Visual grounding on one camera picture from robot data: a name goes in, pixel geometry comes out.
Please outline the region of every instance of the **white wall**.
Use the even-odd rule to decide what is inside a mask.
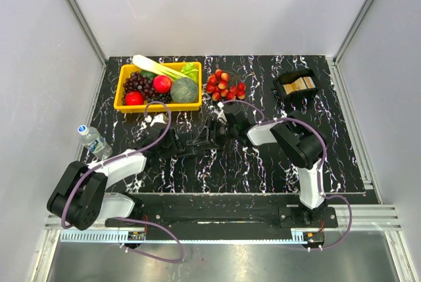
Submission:
[[[421,0],[377,0],[339,63],[382,197],[421,273]]]
[[[101,67],[64,0],[0,0],[0,280],[24,281]]]
[[[364,0],[78,2],[107,56],[332,56]]]

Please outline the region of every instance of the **green vegetable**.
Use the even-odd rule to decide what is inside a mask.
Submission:
[[[176,70],[161,65],[142,55],[134,55],[132,58],[132,63],[142,70],[147,70],[148,72],[152,72],[156,75],[165,75],[173,80],[177,80],[181,77],[188,77]]]
[[[172,100],[176,103],[195,103],[199,88],[191,78],[182,77],[172,83],[170,92]]]
[[[148,80],[155,78],[156,74],[148,72],[147,70],[142,70],[140,74],[145,75]]]
[[[181,73],[189,76],[195,83],[199,82],[199,70],[194,66],[193,63],[187,63],[183,66]]]

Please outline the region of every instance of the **water bottle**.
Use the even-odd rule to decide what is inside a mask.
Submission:
[[[112,154],[112,148],[93,127],[80,126],[78,128],[79,142],[94,154],[98,160],[107,159]]]

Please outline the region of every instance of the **yellow plastic crate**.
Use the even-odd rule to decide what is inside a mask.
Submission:
[[[181,71],[183,66],[189,62],[177,62],[177,63],[163,63],[169,68],[173,70]],[[200,109],[202,105],[202,64],[200,62],[192,62],[194,67],[199,70],[199,98],[195,103],[168,103],[167,106],[170,108],[171,111],[197,111]],[[133,72],[141,71],[134,64],[126,64],[123,65],[120,71],[120,77],[118,79],[116,97],[114,99],[114,108],[116,110],[121,111],[121,113],[140,113],[145,111],[145,107],[147,105],[147,101],[143,105],[138,106],[123,106],[123,102],[121,98],[123,98],[123,83],[126,81],[127,78],[130,77],[130,74]],[[148,112],[163,112],[166,109],[161,105],[150,105],[147,109]]]

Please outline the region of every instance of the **black marble table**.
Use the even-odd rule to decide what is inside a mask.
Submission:
[[[301,110],[314,127],[328,136],[328,159],[324,165],[326,192],[364,192],[357,160],[347,133],[345,120],[323,56],[227,56],[227,57],[153,57],[159,62],[199,61],[203,79],[217,68],[238,75],[247,86],[246,101],[253,103],[267,118],[286,116]],[[122,114],[113,107],[120,68],[130,64],[131,57],[111,57],[99,92],[91,125],[96,127],[119,154],[147,134],[142,114]],[[273,94],[272,79],[282,73],[304,68],[313,69],[322,90],[314,99],[295,104],[280,103]],[[200,111],[173,112],[173,128],[194,136],[211,115],[216,103],[204,93]],[[259,115],[240,105],[250,119]],[[82,160],[93,157],[85,150]],[[112,191],[166,193],[294,193],[299,191],[297,169],[277,144],[244,147],[231,141],[219,151],[204,156],[160,159],[144,172],[117,183]]]

